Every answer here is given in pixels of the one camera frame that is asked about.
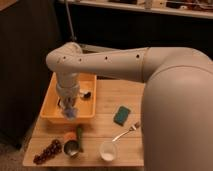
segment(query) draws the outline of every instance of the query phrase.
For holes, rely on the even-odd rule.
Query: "white cup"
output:
[[[104,141],[99,149],[101,158],[104,161],[113,161],[117,156],[117,148],[112,141]]]

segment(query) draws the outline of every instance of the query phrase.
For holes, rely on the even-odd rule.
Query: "wooden table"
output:
[[[117,158],[113,162],[103,161],[99,154],[99,146],[103,141],[111,140],[140,120],[143,87],[143,84],[130,81],[98,80],[96,115],[90,124],[83,125],[84,152],[79,153],[76,158],[69,158],[62,152],[42,166],[143,166],[140,129],[125,135],[116,142]],[[131,109],[131,114],[123,127],[113,122],[114,114],[121,105]],[[34,155],[39,154],[55,138],[63,141],[64,133],[71,129],[72,126],[69,124],[51,124],[39,117],[25,153],[23,165],[36,166],[33,163]]]

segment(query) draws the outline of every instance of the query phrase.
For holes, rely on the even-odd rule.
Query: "green sponge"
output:
[[[123,126],[124,122],[127,120],[127,117],[130,113],[130,109],[120,106],[118,112],[114,116],[114,122]]]

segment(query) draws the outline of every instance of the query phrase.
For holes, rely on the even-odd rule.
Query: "small object in tray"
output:
[[[130,112],[131,112],[130,109],[124,106],[120,106],[118,112],[114,116],[114,122],[123,126]]]
[[[35,155],[33,163],[39,165],[47,160],[54,158],[55,155],[61,153],[62,144],[58,139],[54,139],[52,143],[46,147],[40,155]]]
[[[79,94],[82,99],[89,99],[91,97],[91,92],[87,90],[80,90]]]

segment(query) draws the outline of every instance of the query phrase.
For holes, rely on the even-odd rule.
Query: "wall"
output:
[[[60,44],[53,1],[20,0],[0,12],[0,141],[20,145],[51,76],[45,56]]]
[[[56,3],[63,39],[69,39],[64,5]],[[77,41],[112,48],[186,46],[213,59],[213,20],[70,5]]]

